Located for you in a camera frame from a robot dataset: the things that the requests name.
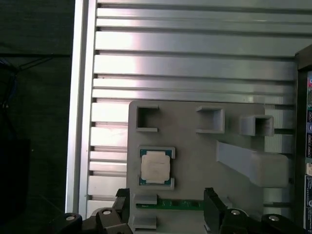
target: gray plastic block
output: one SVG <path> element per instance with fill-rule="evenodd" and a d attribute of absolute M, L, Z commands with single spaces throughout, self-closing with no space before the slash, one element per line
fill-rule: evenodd
<path fill-rule="evenodd" d="M 248 136 L 273 136 L 274 119 L 268 115 L 242 116 L 240 134 Z"/>
<path fill-rule="evenodd" d="M 197 133 L 222 134 L 225 130 L 224 110 L 217 106 L 199 106 L 196 111 L 200 115 Z"/>
<path fill-rule="evenodd" d="M 153 115 L 159 110 L 158 105 L 142 105 L 137 106 L 136 110 L 136 130 L 138 132 L 158 132 L 155 126 L 149 126 L 146 122 L 148 115 Z"/>
<path fill-rule="evenodd" d="M 145 115 L 145 126 L 157 127 L 156 133 L 137 131 L 137 107 L 158 106 L 159 110 Z M 199 134 L 196 129 L 208 128 L 209 111 L 198 108 L 211 107 L 224 110 L 225 134 Z M 260 104 L 231 104 L 190 101 L 136 100 L 129 106 L 127 188 L 130 188 L 130 218 L 134 216 L 157 217 L 156 233 L 202 234 L 204 216 L 201 211 L 138 209 L 136 194 L 157 195 L 162 199 L 203 200 L 204 188 L 213 187 L 219 197 L 228 197 L 234 207 L 249 215 L 263 212 L 263 188 L 249 178 L 216 161 L 217 141 L 228 142 L 242 148 L 264 150 L 264 137 L 239 135 L 241 116 L 264 115 Z M 175 147 L 171 162 L 174 190 L 163 187 L 139 186 L 141 170 L 139 146 Z"/>
<path fill-rule="evenodd" d="M 137 229 L 156 229 L 157 218 L 156 216 L 135 216 L 133 220 L 133 228 Z"/>
<path fill-rule="evenodd" d="M 287 187 L 289 162 L 286 156 L 218 142 L 216 160 L 243 174 L 249 180 L 265 188 Z"/>
<path fill-rule="evenodd" d="M 135 194 L 135 204 L 157 205 L 157 195 L 140 195 Z"/>

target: dark background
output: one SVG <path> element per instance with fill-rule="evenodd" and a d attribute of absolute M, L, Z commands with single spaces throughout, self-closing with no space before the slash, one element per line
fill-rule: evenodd
<path fill-rule="evenodd" d="M 64 212 L 74 10 L 74 0 L 0 0 L 0 54 L 67 56 L 18 76 L 8 112 L 18 137 L 32 144 L 27 209 L 0 233 L 35 233 Z M 14 168 L 12 175 L 23 176 Z"/>

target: screw head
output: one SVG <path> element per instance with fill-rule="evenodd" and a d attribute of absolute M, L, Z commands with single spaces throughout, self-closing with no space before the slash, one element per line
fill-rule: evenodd
<path fill-rule="evenodd" d="M 279 218 L 276 217 L 275 215 L 271 215 L 271 216 L 269 216 L 269 220 L 274 221 L 274 222 L 278 222 Z"/>
<path fill-rule="evenodd" d="M 231 213 L 234 214 L 234 215 L 240 215 L 240 212 L 237 211 L 237 210 L 232 210 Z"/>
<path fill-rule="evenodd" d="M 72 221 L 72 220 L 74 220 L 75 219 L 75 216 L 68 216 L 67 218 L 66 218 L 66 221 Z"/>

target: green circuit board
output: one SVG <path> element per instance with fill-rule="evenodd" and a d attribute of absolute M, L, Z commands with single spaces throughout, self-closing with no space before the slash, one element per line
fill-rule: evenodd
<path fill-rule="evenodd" d="M 157 210 L 183 210 L 183 211 L 203 211 L 204 202 L 201 200 L 172 200 L 157 199 L 156 205 L 137 204 L 139 209 Z"/>

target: black clamp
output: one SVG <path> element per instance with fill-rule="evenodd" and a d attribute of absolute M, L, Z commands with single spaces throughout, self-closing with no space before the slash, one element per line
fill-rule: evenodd
<path fill-rule="evenodd" d="M 227 209 L 213 188 L 204 192 L 204 217 L 212 234 L 304 234 L 305 230 L 279 214 L 263 215 L 260 221 L 244 211 Z"/>
<path fill-rule="evenodd" d="M 100 208 L 82 221 L 79 214 L 66 213 L 42 228 L 38 234 L 132 234 L 128 226 L 130 190 L 119 189 L 112 208 Z"/>

